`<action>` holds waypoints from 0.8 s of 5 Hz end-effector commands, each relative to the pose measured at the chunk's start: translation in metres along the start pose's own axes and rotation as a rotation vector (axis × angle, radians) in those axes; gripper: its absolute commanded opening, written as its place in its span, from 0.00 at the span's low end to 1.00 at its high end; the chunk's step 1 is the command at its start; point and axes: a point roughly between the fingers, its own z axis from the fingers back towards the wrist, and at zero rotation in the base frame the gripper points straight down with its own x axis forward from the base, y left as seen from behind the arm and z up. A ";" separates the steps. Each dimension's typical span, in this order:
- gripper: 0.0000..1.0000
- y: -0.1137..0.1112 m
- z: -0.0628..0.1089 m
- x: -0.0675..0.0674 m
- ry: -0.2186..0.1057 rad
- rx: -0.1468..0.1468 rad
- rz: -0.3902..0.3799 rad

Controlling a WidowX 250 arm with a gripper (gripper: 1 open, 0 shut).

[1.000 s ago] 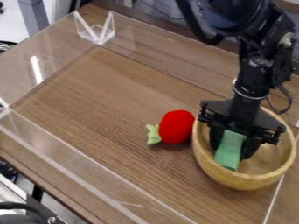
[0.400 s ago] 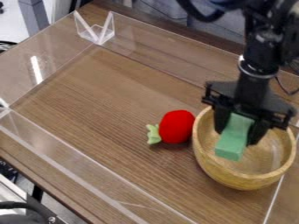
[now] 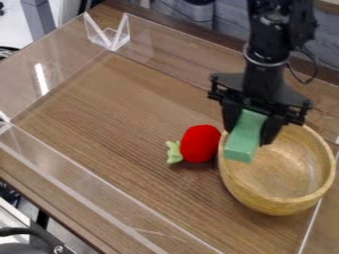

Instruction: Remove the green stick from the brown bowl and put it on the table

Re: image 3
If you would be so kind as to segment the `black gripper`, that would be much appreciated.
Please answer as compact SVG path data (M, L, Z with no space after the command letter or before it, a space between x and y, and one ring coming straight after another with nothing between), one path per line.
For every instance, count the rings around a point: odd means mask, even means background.
M268 117L260 129L261 145L272 143L284 124L301 125L311 109L309 99L284 81L281 65L247 63L243 73L212 73L208 97L220 102L227 132L244 109Z

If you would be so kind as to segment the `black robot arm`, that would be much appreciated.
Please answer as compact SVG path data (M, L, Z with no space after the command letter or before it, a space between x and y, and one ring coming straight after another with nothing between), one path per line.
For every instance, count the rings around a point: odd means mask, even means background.
M215 72L208 97L223 106L227 131L248 110L263 116L259 142L269 144L281 127L301 125L311 100L283 77L289 53L315 38L318 21L311 0L247 0L249 39L244 45L245 70Z

